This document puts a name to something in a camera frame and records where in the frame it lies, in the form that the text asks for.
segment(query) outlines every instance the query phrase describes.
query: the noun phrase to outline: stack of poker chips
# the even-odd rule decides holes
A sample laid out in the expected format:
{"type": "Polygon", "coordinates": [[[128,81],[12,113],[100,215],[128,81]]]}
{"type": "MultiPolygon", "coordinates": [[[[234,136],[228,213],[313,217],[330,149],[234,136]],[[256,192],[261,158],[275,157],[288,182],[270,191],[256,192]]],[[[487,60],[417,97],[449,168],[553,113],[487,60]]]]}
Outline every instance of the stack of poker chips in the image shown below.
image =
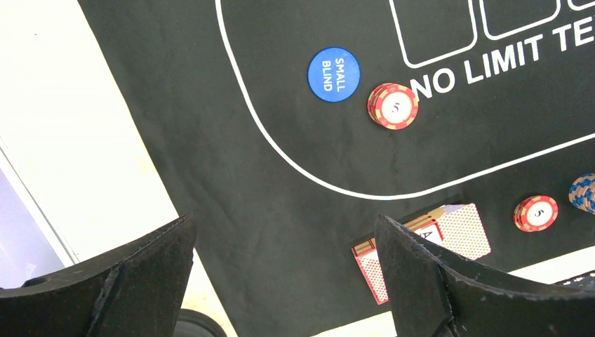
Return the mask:
{"type": "Polygon", "coordinates": [[[570,203],[585,212],[595,214],[595,173],[580,176],[568,191],[570,203]]]}
{"type": "Polygon", "coordinates": [[[514,224],[524,232],[545,230],[557,217],[558,204],[547,195],[535,195],[521,201],[512,216],[514,224]]]}
{"type": "Polygon", "coordinates": [[[391,130],[400,130],[413,123],[417,107],[414,92],[400,84],[380,84],[368,97],[370,118],[391,130]]]}

